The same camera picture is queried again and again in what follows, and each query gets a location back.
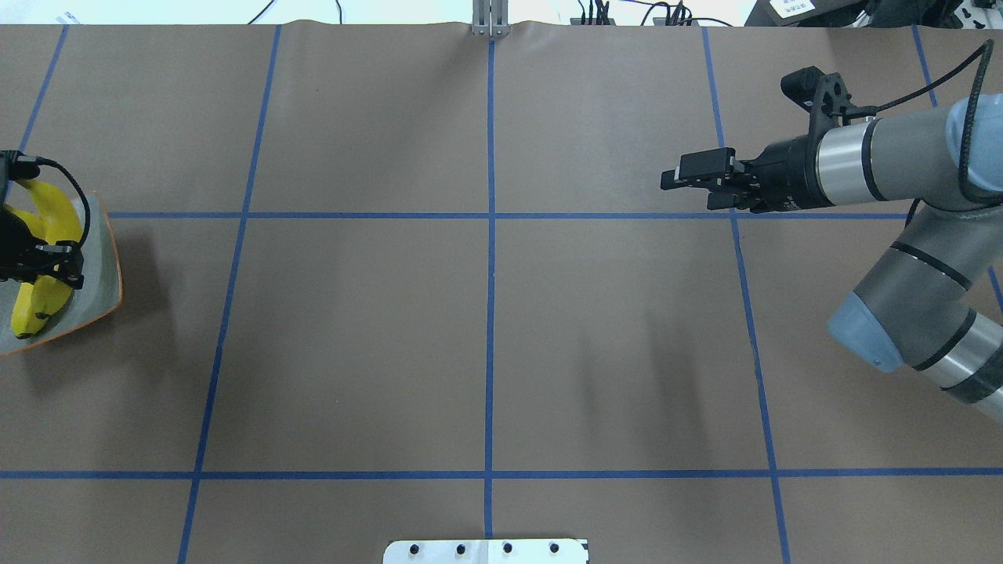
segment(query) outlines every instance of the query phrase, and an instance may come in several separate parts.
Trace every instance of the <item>banana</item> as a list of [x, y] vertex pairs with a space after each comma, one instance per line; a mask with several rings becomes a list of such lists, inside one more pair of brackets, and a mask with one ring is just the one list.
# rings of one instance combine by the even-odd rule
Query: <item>banana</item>
[[[20, 218], [31, 234], [50, 245], [57, 241], [79, 241], [83, 228], [76, 210], [58, 188], [38, 181], [17, 181], [28, 191], [39, 216], [6, 207]], [[34, 336], [45, 321], [66, 305], [73, 289], [51, 276], [39, 276], [34, 284], [22, 283], [11, 313], [11, 329], [19, 339]]]

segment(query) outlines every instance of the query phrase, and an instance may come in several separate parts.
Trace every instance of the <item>black band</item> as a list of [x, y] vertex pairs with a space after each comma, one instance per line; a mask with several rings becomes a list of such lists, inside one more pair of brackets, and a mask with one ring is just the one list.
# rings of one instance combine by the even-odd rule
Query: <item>black band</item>
[[896, 251], [902, 251], [903, 253], [906, 253], [907, 255], [913, 257], [914, 259], [923, 261], [928, 265], [936, 268], [937, 270], [941, 271], [941, 273], [943, 273], [945, 276], [960, 284], [961, 287], [964, 288], [966, 292], [972, 289], [971, 280], [969, 280], [964, 274], [952, 268], [951, 265], [938, 259], [937, 257], [933, 255], [928, 255], [927, 253], [924, 253], [923, 251], [917, 249], [916, 247], [913, 247], [912, 245], [907, 245], [900, 241], [892, 243], [892, 248], [895, 249]]
[[871, 137], [875, 134], [875, 125], [878, 124], [878, 119], [873, 119], [868, 123], [868, 128], [864, 130], [864, 146], [861, 148], [861, 164], [864, 167], [864, 181], [868, 183], [868, 190], [871, 191], [871, 196], [879, 202], [888, 202], [888, 198], [881, 195], [878, 192], [878, 184], [875, 182], [875, 171], [871, 166]]
[[941, 388], [962, 403], [976, 403], [1003, 387], [1003, 346], [989, 357], [974, 374], [952, 385]]
[[976, 317], [975, 310], [969, 309], [968, 315], [965, 316], [965, 320], [961, 323], [961, 327], [958, 327], [958, 330], [955, 331], [953, 335], [951, 335], [951, 338], [948, 339], [946, 343], [944, 343], [944, 346], [937, 349], [937, 352], [935, 352], [933, 356], [927, 358], [926, 360], [920, 362], [919, 364], [914, 365], [913, 367], [916, 368], [917, 370], [926, 370], [927, 368], [940, 362], [941, 358], [947, 356], [947, 354], [951, 352], [951, 349], [953, 349], [958, 344], [958, 342], [962, 339], [962, 337], [968, 334], [968, 330], [971, 329], [972, 325], [975, 323], [975, 317]]

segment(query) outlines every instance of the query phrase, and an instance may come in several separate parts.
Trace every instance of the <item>metal bracket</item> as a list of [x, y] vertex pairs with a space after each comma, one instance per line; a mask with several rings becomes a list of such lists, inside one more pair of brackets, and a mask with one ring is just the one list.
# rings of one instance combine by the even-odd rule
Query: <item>metal bracket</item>
[[509, 0], [473, 0], [470, 33], [498, 38], [509, 35]]

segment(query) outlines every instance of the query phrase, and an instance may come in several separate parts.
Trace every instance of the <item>sticker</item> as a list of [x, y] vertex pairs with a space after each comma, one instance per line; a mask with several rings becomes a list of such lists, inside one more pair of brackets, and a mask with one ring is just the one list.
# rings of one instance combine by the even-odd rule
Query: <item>sticker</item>
[[769, 0], [769, 5], [781, 18], [790, 18], [814, 9], [811, 0]]

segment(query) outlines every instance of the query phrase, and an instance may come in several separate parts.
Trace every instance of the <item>white mounting plate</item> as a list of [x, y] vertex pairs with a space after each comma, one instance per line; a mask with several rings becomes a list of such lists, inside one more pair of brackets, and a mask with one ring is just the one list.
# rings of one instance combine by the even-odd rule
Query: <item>white mounting plate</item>
[[383, 564], [588, 563], [589, 541], [576, 539], [396, 541], [383, 552]]

